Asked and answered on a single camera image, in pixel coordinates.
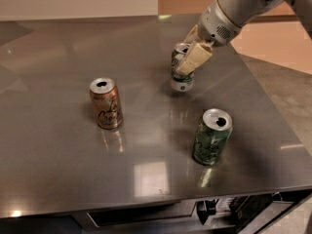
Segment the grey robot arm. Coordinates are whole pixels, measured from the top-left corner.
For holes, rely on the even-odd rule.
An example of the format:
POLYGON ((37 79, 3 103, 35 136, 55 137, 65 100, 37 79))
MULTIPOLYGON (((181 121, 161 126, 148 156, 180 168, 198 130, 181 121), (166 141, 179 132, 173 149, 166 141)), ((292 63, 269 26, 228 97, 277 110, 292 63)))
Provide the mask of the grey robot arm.
POLYGON ((175 71, 181 75, 192 73, 212 56, 213 47, 227 45, 247 23, 282 2, 292 8, 312 36, 312 0, 214 0, 183 40, 189 49, 175 71))

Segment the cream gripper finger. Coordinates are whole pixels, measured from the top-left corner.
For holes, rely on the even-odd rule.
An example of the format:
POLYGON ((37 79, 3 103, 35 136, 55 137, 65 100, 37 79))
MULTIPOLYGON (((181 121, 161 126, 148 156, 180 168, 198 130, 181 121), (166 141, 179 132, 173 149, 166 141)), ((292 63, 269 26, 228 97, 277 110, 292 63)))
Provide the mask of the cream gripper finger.
POLYGON ((189 31, 185 39, 184 43, 192 43, 193 41, 198 40, 198 25, 195 24, 193 28, 189 31))
POLYGON ((205 63, 212 55, 212 43, 193 42, 175 71, 180 75, 188 75, 205 63))

